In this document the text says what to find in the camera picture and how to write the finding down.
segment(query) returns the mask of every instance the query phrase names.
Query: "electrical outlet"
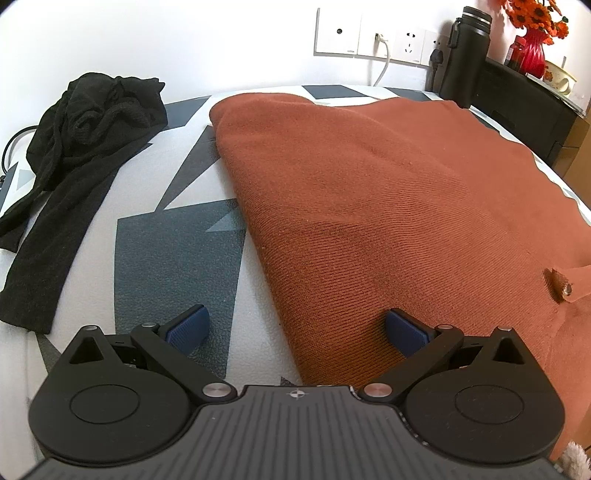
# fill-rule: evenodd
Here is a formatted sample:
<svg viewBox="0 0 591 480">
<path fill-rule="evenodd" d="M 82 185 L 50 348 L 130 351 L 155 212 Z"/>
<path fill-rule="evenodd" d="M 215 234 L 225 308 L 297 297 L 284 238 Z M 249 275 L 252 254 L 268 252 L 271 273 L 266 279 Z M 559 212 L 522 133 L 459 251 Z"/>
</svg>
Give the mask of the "electrical outlet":
<svg viewBox="0 0 591 480">
<path fill-rule="evenodd" d="M 357 55 L 365 57 L 386 58 L 386 45 L 375 39 L 376 33 L 381 33 L 390 49 L 394 44 L 395 30 L 392 26 L 392 16 L 388 14 L 363 13 L 359 30 L 359 47 Z"/>
<path fill-rule="evenodd" d="M 408 63 L 421 63 L 425 31 L 422 28 L 406 27 L 396 32 L 392 59 Z"/>
<path fill-rule="evenodd" d="M 448 46 L 447 41 L 448 37 L 445 37 L 441 34 L 426 31 L 425 32 L 425 40 L 423 42 L 423 53 L 421 55 L 421 65 L 429 66 L 429 58 L 431 57 L 431 53 L 433 50 L 439 49 L 443 52 L 444 61 L 447 59 L 448 55 Z"/>
<path fill-rule="evenodd" d="M 361 13 L 319 8 L 316 24 L 316 53 L 357 55 Z"/>
</svg>

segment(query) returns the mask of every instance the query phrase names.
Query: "bed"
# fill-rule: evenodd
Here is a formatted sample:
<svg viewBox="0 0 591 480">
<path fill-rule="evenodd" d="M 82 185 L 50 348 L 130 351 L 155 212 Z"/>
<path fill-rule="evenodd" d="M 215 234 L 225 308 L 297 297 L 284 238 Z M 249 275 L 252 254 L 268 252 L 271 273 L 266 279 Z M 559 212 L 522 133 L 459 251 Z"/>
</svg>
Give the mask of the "bed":
<svg viewBox="0 0 591 480">
<path fill-rule="evenodd" d="M 51 333 L 0 323 L 0 473 L 7 480 L 19 478 L 41 459 L 27 426 L 28 403 L 83 325 L 126 333 L 141 322 L 164 322 L 203 303 L 212 328 L 206 343 L 191 354 L 196 362 L 238 389 L 301 382 L 209 121 L 216 102 L 246 91 L 292 93 L 326 106 L 396 96 L 440 100 L 414 90 L 307 85 L 167 105 L 168 127 L 120 169 L 96 214 L 64 285 Z M 519 142 L 482 112 L 470 111 L 487 128 Z M 535 155 L 532 161 L 577 202 L 591 225 L 591 211 L 583 202 L 548 165 Z M 24 155 L 19 156 L 0 190 L 0 214 L 29 191 L 33 180 Z M 0 251 L 2 282 L 13 258 Z"/>
</svg>

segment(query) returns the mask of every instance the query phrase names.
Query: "red jar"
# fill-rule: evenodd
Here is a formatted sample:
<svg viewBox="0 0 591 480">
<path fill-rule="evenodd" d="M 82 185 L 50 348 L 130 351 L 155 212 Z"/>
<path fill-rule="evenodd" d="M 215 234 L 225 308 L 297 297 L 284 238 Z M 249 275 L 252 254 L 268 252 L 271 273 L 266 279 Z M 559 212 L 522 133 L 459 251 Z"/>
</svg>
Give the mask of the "red jar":
<svg viewBox="0 0 591 480">
<path fill-rule="evenodd" d="M 505 59 L 505 65 L 511 70 L 518 72 L 521 69 L 521 63 L 523 62 L 524 58 L 523 52 L 526 43 L 527 42 L 524 37 L 517 35 L 515 37 L 515 41 L 509 47 L 509 51 L 507 52 L 507 57 Z"/>
</svg>

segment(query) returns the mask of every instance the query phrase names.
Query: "blue gripper pad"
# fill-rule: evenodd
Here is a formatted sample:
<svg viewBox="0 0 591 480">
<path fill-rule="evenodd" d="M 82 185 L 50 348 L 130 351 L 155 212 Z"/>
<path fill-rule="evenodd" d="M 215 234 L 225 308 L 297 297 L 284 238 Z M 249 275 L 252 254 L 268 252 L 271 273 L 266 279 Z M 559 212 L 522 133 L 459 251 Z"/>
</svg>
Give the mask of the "blue gripper pad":
<svg viewBox="0 0 591 480">
<path fill-rule="evenodd" d="M 386 312 L 385 327 L 388 341 L 406 358 L 429 343 L 425 332 L 392 310 Z"/>
<path fill-rule="evenodd" d="M 209 312 L 203 305 L 196 307 L 172 320 L 170 323 L 176 325 L 170 327 L 164 337 L 167 343 L 185 355 L 195 350 L 209 334 Z"/>
</svg>

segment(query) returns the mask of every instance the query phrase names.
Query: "water bottle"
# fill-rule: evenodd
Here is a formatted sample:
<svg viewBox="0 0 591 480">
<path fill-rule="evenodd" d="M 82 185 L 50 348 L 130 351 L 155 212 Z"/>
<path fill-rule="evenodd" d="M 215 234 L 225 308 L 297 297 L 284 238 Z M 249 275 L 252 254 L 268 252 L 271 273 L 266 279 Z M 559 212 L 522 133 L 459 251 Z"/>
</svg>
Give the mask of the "water bottle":
<svg viewBox="0 0 591 480">
<path fill-rule="evenodd" d="M 491 24 L 489 14 L 472 7 L 464 7 L 462 17 L 453 23 L 447 43 L 449 60 L 439 90 L 444 100 L 470 108 L 491 43 Z"/>
</svg>

